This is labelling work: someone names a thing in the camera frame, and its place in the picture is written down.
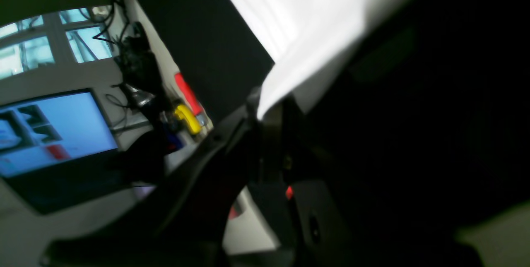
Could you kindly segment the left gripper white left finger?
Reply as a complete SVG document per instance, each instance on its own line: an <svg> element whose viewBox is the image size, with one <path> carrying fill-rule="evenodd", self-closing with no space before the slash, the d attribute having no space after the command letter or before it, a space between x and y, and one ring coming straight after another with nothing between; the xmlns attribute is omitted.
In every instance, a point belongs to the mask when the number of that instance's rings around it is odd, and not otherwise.
<svg viewBox="0 0 530 267"><path fill-rule="evenodd" d="M225 117L140 203L83 237L56 240L43 267L217 267L230 208L249 182L265 180L261 88Z"/></svg>

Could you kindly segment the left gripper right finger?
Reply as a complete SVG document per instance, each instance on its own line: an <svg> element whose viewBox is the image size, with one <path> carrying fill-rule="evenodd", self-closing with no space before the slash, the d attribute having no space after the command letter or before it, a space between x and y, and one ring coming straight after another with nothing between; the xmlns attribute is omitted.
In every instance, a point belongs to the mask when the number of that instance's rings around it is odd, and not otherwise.
<svg viewBox="0 0 530 267"><path fill-rule="evenodd" d="M280 246L270 266L367 267L363 241L337 202L323 150L300 137L303 118L292 100L257 117L259 207Z"/></svg>

